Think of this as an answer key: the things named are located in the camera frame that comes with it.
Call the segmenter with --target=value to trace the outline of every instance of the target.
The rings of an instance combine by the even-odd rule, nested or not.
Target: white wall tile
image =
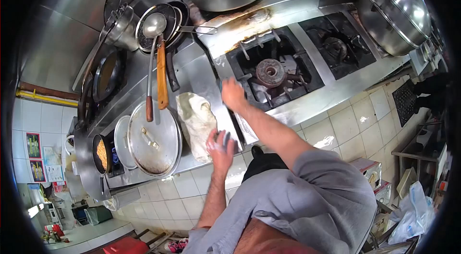
[[[380,162],[382,171],[385,171],[387,169],[386,158],[384,157],[384,147],[382,147],[373,156],[371,156],[370,160]]]
[[[314,147],[331,150],[338,146],[338,142],[329,118],[303,129],[306,141]]]
[[[188,236],[189,230],[194,226],[192,221],[189,220],[175,220],[176,230],[178,230],[183,236]]]
[[[176,190],[176,186],[173,179],[162,179],[157,181],[158,188],[162,194],[163,199],[172,200],[179,199],[179,194]]]
[[[42,130],[42,103],[23,100],[21,119],[23,130],[40,133]]]
[[[243,159],[245,160],[245,165],[248,167],[250,162],[253,160],[253,154],[251,154],[251,151],[245,152],[243,154]]]
[[[203,210],[203,199],[201,196],[183,198],[182,203],[191,219],[199,219]]]
[[[163,196],[158,188],[157,181],[153,181],[146,185],[147,193],[149,195],[149,201],[163,201]]]
[[[229,171],[227,171],[224,187],[226,189],[239,187],[246,171],[247,165],[245,164],[243,156],[235,156]]]
[[[384,146],[384,159],[386,160],[386,169],[389,166],[392,166],[392,161],[394,160],[394,155],[392,155],[392,151],[398,146],[397,137],[392,138],[392,140]]]
[[[170,214],[170,210],[166,206],[165,201],[152,202],[153,208],[157,213],[158,219],[160,220],[173,220],[173,217]]]
[[[170,211],[170,214],[173,217],[173,220],[190,219],[181,199],[168,200],[168,201],[165,201],[165,204],[168,207],[168,210]]]
[[[328,113],[326,111],[320,113],[319,115],[316,115],[310,119],[307,119],[306,121],[301,123],[301,128],[308,128],[311,125],[314,125],[315,123],[318,123],[322,121],[323,119],[328,118]]]
[[[343,160],[350,162],[357,158],[366,158],[365,148],[363,147],[362,136],[359,134],[348,142],[339,146]]]
[[[290,127],[293,131],[297,132],[299,130],[301,130],[301,124],[296,124],[294,126],[291,126]]]
[[[42,133],[40,135],[40,142],[42,143],[41,151],[43,155],[43,146],[53,147],[55,151],[61,151],[61,134],[56,133]]]
[[[208,188],[211,182],[211,173],[213,173],[213,164],[200,167],[191,171],[194,177],[195,184],[199,189],[200,195],[208,193]]]
[[[62,106],[42,103],[42,133],[61,134]]]
[[[361,135],[367,158],[370,158],[383,147],[383,139],[381,138],[378,123],[373,124],[370,128],[363,131]]]
[[[330,120],[339,145],[360,133],[359,125],[351,106],[330,116]]]
[[[15,159],[26,159],[26,150],[24,149],[25,143],[25,132],[20,130],[13,130],[12,131],[12,150],[13,150],[13,158]]]
[[[298,136],[299,136],[301,139],[303,139],[304,141],[306,140],[306,137],[304,136],[303,130],[297,131],[296,134],[298,134]]]
[[[226,195],[229,200],[232,199],[232,197],[234,197],[234,194],[235,192],[237,192],[237,189],[238,187],[226,190]]]
[[[362,100],[352,105],[354,110],[355,119],[359,124],[360,132],[368,129],[371,125],[375,124],[377,119],[370,97],[366,96]]]
[[[160,220],[160,222],[162,222],[163,228],[167,232],[171,233],[176,230],[176,223],[174,220]]]
[[[397,113],[397,108],[392,109],[391,114],[392,114],[392,119],[394,120],[395,131],[398,134],[400,130],[402,130],[402,127],[400,126],[400,118],[399,118],[399,114]]]
[[[366,96],[368,96],[368,92],[362,91],[359,94],[355,95],[354,97],[349,98],[349,102],[351,105],[353,105],[354,103],[357,103],[358,101],[362,100]]]
[[[150,197],[149,197],[149,194],[147,193],[146,185],[139,186],[138,190],[139,190],[139,195],[141,196],[141,198],[139,198],[138,202],[150,201]]]
[[[135,203],[133,203],[133,206],[135,208],[136,216],[138,216],[138,218],[147,219],[147,215],[144,212],[144,209],[142,208],[141,203],[135,202]]]
[[[383,119],[378,121],[381,136],[383,137],[383,144],[389,143],[397,135],[394,126],[394,119],[392,113],[388,113]]]
[[[28,159],[13,159],[16,183],[33,183]]]
[[[327,110],[327,113],[328,115],[334,115],[336,113],[338,113],[339,111],[343,110],[343,109],[346,109],[347,107],[350,106],[350,102],[349,102],[349,99],[348,100],[345,100],[341,103],[339,103],[338,105],[334,106],[334,107],[331,107],[330,109]]]
[[[200,195],[199,189],[195,184],[194,177],[190,171],[173,176],[174,184],[180,198],[187,198]]]
[[[12,118],[12,128],[14,130],[22,130],[23,129],[22,105],[23,105],[23,100],[22,99],[19,99],[19,98],[14,99],[13,118]]]
[[[339,149],[339,146],[334,148],[332,151],[335,151],[336,153],[338,153],[339,158],[341,158],[341,159],[343,158],[343,156],[341,155],[341,150]]]
[[[392,93],[396,90],[395,89],[395,83],[390,83],[389,85],[384,85],[383,86],[384,93],[386,94],[387,102],[389,103],[390,109],[395,108],[395,101],[394,101],[394,96],[392,96]]]
[[[73,107],[64,107],[62,112],[62,128],[61,133],[67,134],[69,128],[71,127],[71,122],[74,117],[77,116],[77,108]]]
[[[142,209],[146,213],[147,219],[158,220],[157,212],[155,211],[152,202],[141,202]]]
[[[382,88],[370,94],[370,99],[375,109],[376,119],[380,120],[390,112],[389,102]]]

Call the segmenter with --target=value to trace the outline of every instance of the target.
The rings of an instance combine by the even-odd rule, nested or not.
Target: black floor mat
[[[408,79],[405,84],[401,85],[399,89],[392,93],[395,101],[395,107],[399,114],[400,126],[403,127],[405,123],[414,114],[414,102],[416,95],[413,93],[414,84]]]

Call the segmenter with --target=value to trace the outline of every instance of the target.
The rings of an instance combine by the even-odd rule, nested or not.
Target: plastic bag
[[[393,211],[389,217],[392,221],[399,222],[389,237],[389,245],[426,233],[434,216],[432,199],[424,195],[419,181],[413,183],[409,193],[400,202],[399,209]]]

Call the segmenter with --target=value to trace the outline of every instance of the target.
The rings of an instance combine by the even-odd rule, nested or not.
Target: man's right hand
[[[221,97],[224,104],[236,113],[239,113],[248,104],[245,99],[245,90],[233,77],[223,80]]]

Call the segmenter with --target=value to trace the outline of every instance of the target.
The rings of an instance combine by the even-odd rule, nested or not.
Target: gas burner
[[[239,45],[226,58],[247,100],[263,111],[324,86],[288,27],[250,37]]]
[[[357,30],[342,13],[300,22],[336,80],[376,62]]]
[[[339,64],[347,56],[347,46],[341,39],[328,37],[323,42],[325,49]]]
[[[264,59],[256,66],[256,77],[269,89],[280,86],[287,75],[282,63],[275,59]]]

